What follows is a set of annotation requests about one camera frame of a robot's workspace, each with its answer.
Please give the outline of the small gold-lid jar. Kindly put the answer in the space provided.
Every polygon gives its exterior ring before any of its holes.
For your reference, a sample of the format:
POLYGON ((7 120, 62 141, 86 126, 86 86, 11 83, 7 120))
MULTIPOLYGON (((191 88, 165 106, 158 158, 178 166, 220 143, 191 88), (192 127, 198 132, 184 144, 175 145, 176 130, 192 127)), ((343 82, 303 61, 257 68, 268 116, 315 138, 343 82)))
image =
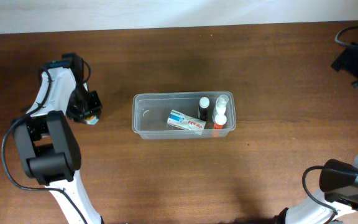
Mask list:
POLYGON ((97 116, 93 115, 93 116, 85 118, 84 121, 88 125, 95 125, 99 121, 99 118, 97 116))

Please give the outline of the white Panadol medicine box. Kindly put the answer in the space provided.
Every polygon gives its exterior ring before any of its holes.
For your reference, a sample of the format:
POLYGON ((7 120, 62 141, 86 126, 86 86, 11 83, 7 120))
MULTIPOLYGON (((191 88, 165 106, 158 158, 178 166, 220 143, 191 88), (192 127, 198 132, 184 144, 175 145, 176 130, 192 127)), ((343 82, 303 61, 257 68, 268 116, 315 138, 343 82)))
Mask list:
POLYGON ((168 115, 167 124, 182 130, 202 135, 206 126, 206 121, 193 118, 176 110, 171 110, 168 115))

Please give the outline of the dark bottle white cap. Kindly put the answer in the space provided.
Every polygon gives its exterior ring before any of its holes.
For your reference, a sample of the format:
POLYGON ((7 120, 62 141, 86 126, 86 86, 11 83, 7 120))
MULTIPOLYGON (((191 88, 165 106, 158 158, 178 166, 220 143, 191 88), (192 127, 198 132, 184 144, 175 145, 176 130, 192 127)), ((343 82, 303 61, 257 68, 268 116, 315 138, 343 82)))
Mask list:
POLYGON ((207 121, 208 120, 208 108, 209 108, 209 98, 207 97, 202 97, 199 100, 199 105, 198 105, 198 118, 200 120, 203 121, 207 121))

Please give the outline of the orange tube white cap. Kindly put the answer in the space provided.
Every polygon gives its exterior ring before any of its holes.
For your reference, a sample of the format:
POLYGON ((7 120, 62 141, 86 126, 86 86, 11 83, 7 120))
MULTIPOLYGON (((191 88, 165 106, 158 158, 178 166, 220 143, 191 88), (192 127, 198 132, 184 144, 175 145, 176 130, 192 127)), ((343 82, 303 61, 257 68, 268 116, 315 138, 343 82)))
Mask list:
POLYGON ((213 132, 212 137, 218 138, 223 137, 227 134, 223 130, 224 125, 227 123, 227 117, 225 114, 216 114, 213 116, 213 132))

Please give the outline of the white spray bottle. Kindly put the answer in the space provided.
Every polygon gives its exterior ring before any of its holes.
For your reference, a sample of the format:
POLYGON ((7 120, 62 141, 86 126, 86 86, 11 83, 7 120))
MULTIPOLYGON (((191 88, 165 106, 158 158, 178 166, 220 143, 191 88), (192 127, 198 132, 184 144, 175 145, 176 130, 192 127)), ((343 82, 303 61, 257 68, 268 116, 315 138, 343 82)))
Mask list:
POLYGON ((227 95, 220 95, 215 103, 213 117, 215 117, 217 114, 225 114, 228 102, 229 97, 227 95))

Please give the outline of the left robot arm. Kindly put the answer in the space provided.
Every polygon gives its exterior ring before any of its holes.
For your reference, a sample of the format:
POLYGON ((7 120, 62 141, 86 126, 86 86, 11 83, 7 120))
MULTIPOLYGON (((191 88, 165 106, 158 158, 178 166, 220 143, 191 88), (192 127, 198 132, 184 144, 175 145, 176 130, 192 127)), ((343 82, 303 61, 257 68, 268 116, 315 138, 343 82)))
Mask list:
POLYGON ((38 187, 19 184, 6 164, 7 136, 2 139, 1 157, 8 179, 19 189, 50 192, 68 223, 103 223, 83 186, 79 144, 68 124, 95 125, 102 104, 87 82, 91 68, 76 53, 63 54, 60 60, 39 69, 40 89, 32 106, 15 120, 8 133, 14 138, 24 173, 38 187))

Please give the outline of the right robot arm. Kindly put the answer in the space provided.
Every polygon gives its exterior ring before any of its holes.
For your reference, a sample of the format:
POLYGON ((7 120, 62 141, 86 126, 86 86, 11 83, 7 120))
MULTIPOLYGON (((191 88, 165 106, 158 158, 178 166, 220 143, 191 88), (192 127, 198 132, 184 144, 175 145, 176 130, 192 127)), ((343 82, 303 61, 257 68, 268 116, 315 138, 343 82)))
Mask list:
MULTIPOLYGON (((358 86, 358 45, 346 47, 331 66, 357 77, 354 86, 358 86)), ((274 223, 337 223, 339 217, 358 212, 358 155, 352 164, 330 159, 323 166, 308 168, 302 175, 303 186, 306 176, 314 170, 321 172, 318 190, 307 190, 307 199, 282 210, 274 217, 274 223)))

